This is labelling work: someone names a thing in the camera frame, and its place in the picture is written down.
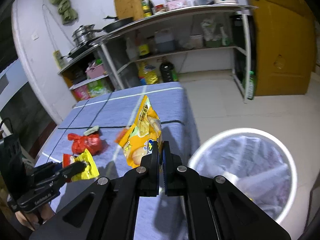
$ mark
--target black line on tablecloth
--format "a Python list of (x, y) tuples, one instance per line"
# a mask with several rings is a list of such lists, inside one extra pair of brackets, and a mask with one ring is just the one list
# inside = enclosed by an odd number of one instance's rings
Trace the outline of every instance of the black line on tablecloth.
[(69, 129), (70, 125), (71, 125), (71, 124), (72, 124), (72, 122), (77, 118), (77, 116), (80, 114), (80, 112), (82, 111), (82, 109), (84, 109), (84, 107), (82, 107), (82, 108), (81, 108), (81, 110), (78, 112), (78, 114), (76, 114), (76, 116), (74, 117), (74, 119), (70, 122), (70, 124), (69, 124), (68, 128), (66, 128), (66, 130), (63, 132), (63, 134), (61, 135), (61, 137), (60, 137), (59, 141), (58, 141), (58, 142), (56, 143), (56, 145), (54, 146), (54, 148), (53, 148), (52, 152), (49, 154), (49, 157), (48, 157), (48, 159), (47, 159), (46, 163), (47, 163), (47, 162), (48, 162), (48, 160), (50, 159), (50, 157), (51, 157), (51, 155), (52, 155), (52, 153), (53, 153), (54, 149), (56, 148), (56, 146), (57, 146), (57, 145), (58, 145), (58, 143), (60, 142), (61, 138), (62, 138), (62, 137), (64, 136), (64, 134), (66, 133), (67, 129)]
[[(179, 120), (171, 120), (171, 121), (161, 122), (161, 124), (167, 124), (167, 123), (180, 123), (184, 126), (184, 123)], [(127, 127), (126, 125), (123, 125), (123, 126), (100, 126), (99, 128), (100, 129), (115, 129), (115, 128), (126, 128), (126, 127)], [(60, 128), (60, 127), (58, 127), (58, 129), (60, 129), (60, 130), (67, 130), (67, 129), (75, 129), (76, 130), (76, 129), (90, 129), (90, 128), (92, 128), (92, 126), (90, 126), (90, 127), (75, 127), (75, 128), (72, 128), (72, 127), (71, 128), (69, 128), (69, 127)]]
[(103, 106), (100, 108), (100, 110), (98, 111), (98, 113), (96, 114), (96, 116), (94, 117), (94, 119), (92, 120), (92, 122), (91, 122), (90, 126), (92, 126), (92, 124), (93, 124), (94, 120), (96, 120), (96, 118), (97, 118), (98, 114), (100, 114), (101, 110), (104, 108), (104, 106), (106, 105), (106, 103), (108, 103), (108, 101), (109, 101), (109, 99), (110, 99), (111, 95), (112, 95), (112, 92), (110, 93), (110, 95), (109, 95), (109, 97), (108, 97), (107, 101), (105, 101), (105, 103), (103, 104)]

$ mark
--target blue tablecloth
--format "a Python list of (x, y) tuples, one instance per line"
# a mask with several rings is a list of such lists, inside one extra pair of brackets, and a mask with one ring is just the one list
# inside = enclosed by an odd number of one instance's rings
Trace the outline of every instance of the blue tablecloth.
[[(124, 127), (133, 123), (144, 95), (149, 97), (161, 120), (163, 140), (169, 141), (171, 152), (179, 155), (186, 165), (200, 140), (187, 95), (179, 82), (135, 87), (78, 102), (50, 136), (36, 165), (61, 162), (63, 153), (72, 153), (72, 141), (67, 139), (69, 133), (82, 135), (89, 127), (99, 125), (105, 148), (93, 158), (100, 176), (110, 179), (123, 176), (131, 167), (114, 140)], [(52, 209), (58, 212), (92, 182), (82, 180), (66, 184), (60, 189), (60, 196), (51, 202)], [(162, 182), (160, 178), (160, 187), (163, 187)], [(163, 191), (155, 198), (141, 197), (134, 238), (182, 238), (185, 235), (183, 220), (178, 197), (167, 197)]]

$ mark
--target yellow chip bag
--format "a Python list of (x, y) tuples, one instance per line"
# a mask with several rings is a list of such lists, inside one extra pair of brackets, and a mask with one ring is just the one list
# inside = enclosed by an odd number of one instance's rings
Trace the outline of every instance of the yellow chip bag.
[(161, 122), (152, 109), (149, 98), (144, 96), (133, 125), (119, 142), (129, 166), (140, 166), (142, 157), (148, 154), (149, 140), (157, 141), (159, 151), (161, 150)]
[(85, 149), (84, 153), (81, 153), (78, 157), (74, 159), (75, 162), (85, 162), (87, 167), (84, 169), (83, 172), (74, 175), (71, 178), (71, 181), (77, 181), (81, 179), (93, 179), (99, 176), (99, 171), (94, 162), (90, 152)]

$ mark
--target green towel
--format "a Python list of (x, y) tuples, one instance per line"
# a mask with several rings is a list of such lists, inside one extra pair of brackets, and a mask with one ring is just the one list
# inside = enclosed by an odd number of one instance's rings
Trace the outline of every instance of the green towel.
[(78, 18), (78, 13), (72, 9), (70, 0), (50, 0), (50, 2), (58, 5), (58, 13), (61, 15), (63, 24), (68, 24)]

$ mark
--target frying pan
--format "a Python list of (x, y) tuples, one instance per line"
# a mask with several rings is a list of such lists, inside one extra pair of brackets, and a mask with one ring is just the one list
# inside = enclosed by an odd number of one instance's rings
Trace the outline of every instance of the frying pan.
[(99, 32), (102, 32), (102, 31), (105, 31), (106, 33), (110, 33), (116, 29), (119, 29), (129, 23), (132, 23), (133, 22), (133, 17), (129, 17), (129, 18), (124, 18), (124, 19), (121, 19), (121, 20), (118, 20), (118, 17), (112, 17), (112, 16), (107, 16), (106, 18), (104, 19), (115, 19), (115, 21), (113, 23), (110, 23), (106, 26), (104, 26), (101, 30), (91, 30), (91, 31), (88, 31), (87, 33), (99, 33)]

